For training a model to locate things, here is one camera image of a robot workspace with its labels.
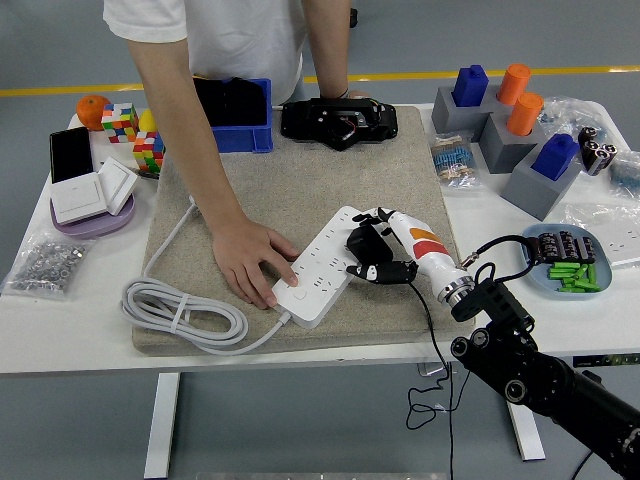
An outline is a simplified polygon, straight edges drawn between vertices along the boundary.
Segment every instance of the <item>yellow fruit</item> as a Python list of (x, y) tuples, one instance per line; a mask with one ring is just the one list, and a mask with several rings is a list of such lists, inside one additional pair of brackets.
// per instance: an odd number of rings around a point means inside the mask
[(153, 118), (151, 110), (145, 110), (138, 120), (138, 128), (143, 132), (157, 132), (156, 121)]

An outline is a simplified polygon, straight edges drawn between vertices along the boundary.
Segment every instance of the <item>gray 3d printed holder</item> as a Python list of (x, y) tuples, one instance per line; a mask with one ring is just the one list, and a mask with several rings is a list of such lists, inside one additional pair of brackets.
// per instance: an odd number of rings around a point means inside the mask
[(531, 166), (543, 146), (544, 141), (541, 141), (515, 166), (501, 193), (502, 198), (540, 221), (558, 204), (582, 170), (577, 162), (572, 161), (555, 181), (537, 172)]
[(508, 114), (512, 107), (496, 98), (499, 85), (489, 85), (477, 107), (458, 107), (453, 100), (453, 87), (439, 87), (433, 104), (431, 119), (437, 133), (473, 132), (471, 142), (477, 142), (482, 135), (489, 115), (494, 112)]
[(538, 121), (526, 137), (511, 133), (507, 130), (509, 115), (510, 113), (489, 115), (478, 142), (490, 173), (511, 173), (534, 147), (542, 147), (547, 142)]

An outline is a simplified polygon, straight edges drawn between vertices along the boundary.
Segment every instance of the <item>orange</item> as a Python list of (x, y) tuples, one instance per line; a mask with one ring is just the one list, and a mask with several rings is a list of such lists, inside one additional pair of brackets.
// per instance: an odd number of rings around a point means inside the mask
[(102, 95), (86, 95), (78, 100), (76, 113), (78, 120), (89, 130), (104, 130), (102, 127), (102, 111), (104, 106), (111, 103)]

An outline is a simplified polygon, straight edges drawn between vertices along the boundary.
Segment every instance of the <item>white socket panel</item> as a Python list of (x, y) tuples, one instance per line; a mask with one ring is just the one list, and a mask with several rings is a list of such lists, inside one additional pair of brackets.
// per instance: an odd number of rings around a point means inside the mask
[(291, 265), (298, 285), (291, 287), (283, 280), (274, 285), (276, 308), (291, 313), (301, 327), (315, 328), (353, 278), (346, 269), (358, 261), (346, 245), (351, 232), (359, 226), (353, 217), (360, 213), (349, 206), (338, 210)]
[(631, 221), (589, 227), (612, 267), (640, 261), (640, 231)]

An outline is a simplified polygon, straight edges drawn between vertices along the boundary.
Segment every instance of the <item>table leg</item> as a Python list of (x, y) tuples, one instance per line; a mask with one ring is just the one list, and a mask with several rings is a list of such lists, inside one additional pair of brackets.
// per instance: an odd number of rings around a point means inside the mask
[(180, 373), (161, 373), (158, 375), (156, 402), (153, 407), (151, 431), (149, 432), (147, 462), (144, 467), (145, 480), (169, 478), (171, 439), (179, 389)]
[(520, 449), (522, 460), (544, 460), (546, 456), (542, 448), (536, 421), (533, 418), (533, 412), (524, 405), (514, 405), (507, 402), (507, 406), (509, 407), (509, 414), (511, 415), (511, 422), (518, 440), (518, 448)]

